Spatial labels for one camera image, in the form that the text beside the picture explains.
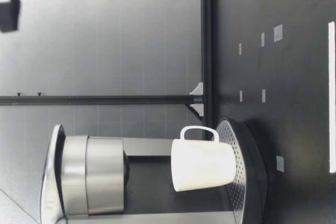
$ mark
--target perforated drip grate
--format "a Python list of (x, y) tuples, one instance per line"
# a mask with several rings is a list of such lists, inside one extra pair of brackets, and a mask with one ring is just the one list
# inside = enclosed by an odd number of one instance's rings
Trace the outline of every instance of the perforated drip grate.
[(228, 196), (231, 202), (236, 223), (242, 224), (244, 214), (244, 202), (246, 196), (246, 170), (243, 154), (240, 149), (237, 137), (226, 120), (221, 121), (217, 128), (220, 142), (230, 144), (236, 156), (236, 177), (235, 180), (227, 185)]

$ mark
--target coffee machine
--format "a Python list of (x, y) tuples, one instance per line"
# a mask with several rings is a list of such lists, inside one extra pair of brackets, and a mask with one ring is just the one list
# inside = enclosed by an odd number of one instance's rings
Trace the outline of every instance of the coffee machine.
[[(258, 146), (244, 123), (224, 119), (216, 131), (220, 142), (230, 144), (235, 153), (236, 175), (232, 183), (212, 190), (176, 193), (171, 190), (171, 181), (167, 182), (171, 174), (165, 172), (161, 175), (167, 174), (165, 178), (155, 178), (155, 169), (147, 167), (144, 179), (157, 186), (162, 195), (157, 197), (149, 190), (146, 197), (141, 192), (139, 203), (146, 205), (152, 197), (159, 199), (162, 208), (173, 207), (161, 212), (132, 212), (128, 207), (134, 209), (132, 202), (137, 200), (132, 197), (132, 187), (139, 180), (135, 177), (130, 185), (127, 183), (132, 173), (141, 177), (142, 171), (137, 171), (136, 165), (130, 169), (128, 157), (134, 164), (147, 160), (146, 166), (155, 165), (160, 158), (169, 157), (172, 140), (67, 136), (63, 127), (56, 125), (41, 186), (41, 224), (261, 223), (267, 175)], [(127, 191), (131, 193), (125, 205)]]

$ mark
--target silver cylinder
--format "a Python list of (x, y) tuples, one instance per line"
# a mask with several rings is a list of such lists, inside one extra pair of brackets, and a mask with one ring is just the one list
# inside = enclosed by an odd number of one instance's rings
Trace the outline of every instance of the silver cylinder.
[(86, 186), (90, 215), (124, 210), (123, 142), (107, 137), (88, 139)]
[(66, 215), (87, 215), (86, 148), (88, 136), (67, 136), (64, 143), (61, 185)]
[(61, 186), (66, 216), (124, 210), (123, 140), (67, 136)]

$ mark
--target mug handle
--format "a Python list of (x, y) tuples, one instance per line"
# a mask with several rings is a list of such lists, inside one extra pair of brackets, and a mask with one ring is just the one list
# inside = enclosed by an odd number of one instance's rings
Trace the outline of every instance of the mug handle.
[(219, 143), (219, 135), (218, 132), (212, 128), (204, 127), (204, 126), (186, 126), (181, 130), (180, 139), (185, 140), (184, 135), (187, 130), (191, 129), (200, 129), (205, 131), (210, 131), (212, 134), (214, 134), (214, 142)]

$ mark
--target white mug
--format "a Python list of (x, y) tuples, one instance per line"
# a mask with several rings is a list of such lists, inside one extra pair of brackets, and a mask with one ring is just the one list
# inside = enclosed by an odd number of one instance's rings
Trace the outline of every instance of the white mug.
[[(214, 140), (185, 140), (185, 132), (190, 129), (210, 131)], [(219, 142), (217, 131), (203, 126), (181, 130), (180, 139), (174, 139), (172, 144), (171, 166), (175, 191), (222, 186), (233, 182), (236, 176), (233, 148)]]

